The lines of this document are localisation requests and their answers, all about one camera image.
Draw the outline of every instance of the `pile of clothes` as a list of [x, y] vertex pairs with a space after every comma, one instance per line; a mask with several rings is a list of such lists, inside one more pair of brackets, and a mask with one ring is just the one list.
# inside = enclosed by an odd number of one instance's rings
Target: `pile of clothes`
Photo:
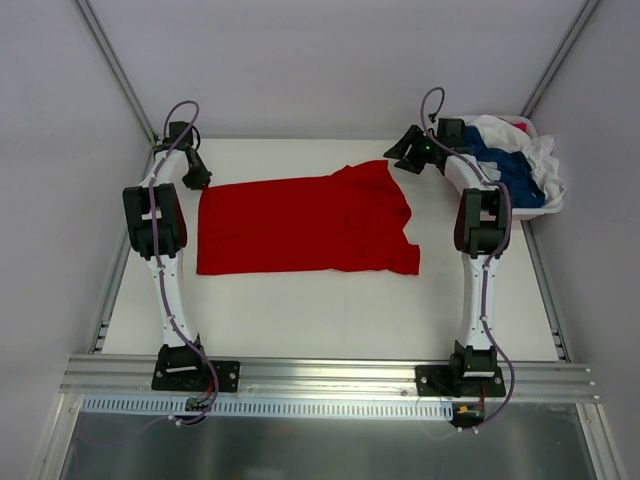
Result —
[[566, 187], [558, 175], [558, 160], [551, 156], [552, 136], [531, 138], [526, 125], [491, 115], [465, 118], [465, 145], [485, 175], [503, 182], [514, 208], [555, 207]]

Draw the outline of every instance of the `clothing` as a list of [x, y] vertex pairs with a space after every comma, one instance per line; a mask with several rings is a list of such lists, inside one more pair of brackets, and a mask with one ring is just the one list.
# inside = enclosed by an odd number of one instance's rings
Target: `clothing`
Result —
[[481, 115], [466, 123], [478, 129], [487, 147], [508, 153], [522, 152], [531, 167], [533, 180], [544, 192], [545, 207], [555, 207], [562, 201], [566, 187], [558, 174], [558, 159], [551, 156], [553, 136], [530, 138], [519, 128], [491, 115]]
[[201, 275], [336, 269], [417, 275], [404, 235], [411, 210], [386, 160], [323, 177], [205, 190], [198, 212]]
[[500, 181], [509, 190], [513, 208], [540, 208], [545, 196], [531, 178], [531, 167], [521, 152], [508, 153], [499, 148], [488, 148], [476, 127], [464, 130], [464, 143], [482, 167], [495, 164], [500, 171]]

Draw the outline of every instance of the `blue cloth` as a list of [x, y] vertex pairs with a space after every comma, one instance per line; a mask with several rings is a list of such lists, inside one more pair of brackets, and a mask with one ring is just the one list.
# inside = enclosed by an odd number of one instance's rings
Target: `blue cloth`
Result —
[[499, 148], [487, 148], [476, 127], [465, 127], [464, 144], [478, 162], [493, 162], [500, 170], [500, 181], [511, 194], [513, 208], [540, 208], [544, 193], [531, 178], [531, 166], [522, 152], [507, 153]]

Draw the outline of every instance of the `folded red garment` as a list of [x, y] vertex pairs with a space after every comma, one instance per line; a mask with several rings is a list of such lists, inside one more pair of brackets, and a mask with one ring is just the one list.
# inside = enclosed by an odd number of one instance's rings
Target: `folded red garment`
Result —
[[324, 177], [209, 188], [200, 198], [197, 273], [417, 275], [420, 249], [403, 232], [410, 217], [386, 160]]

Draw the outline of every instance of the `white cloth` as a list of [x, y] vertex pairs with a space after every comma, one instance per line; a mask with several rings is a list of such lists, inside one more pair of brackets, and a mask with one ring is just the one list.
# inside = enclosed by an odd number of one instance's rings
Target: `white cloth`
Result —
[[531, 138], [525, 132], [504, 120], [491, 115], [481, 115], [471, 121], [489, 148], [500, 148], [505, 152], [522, 152], [531, 166], [531, 178], [544, 192], [545, 207], [560, 203], [566, 187], [558, 174], [558, 159], [551, 156], [555, 138], [551, 135]]

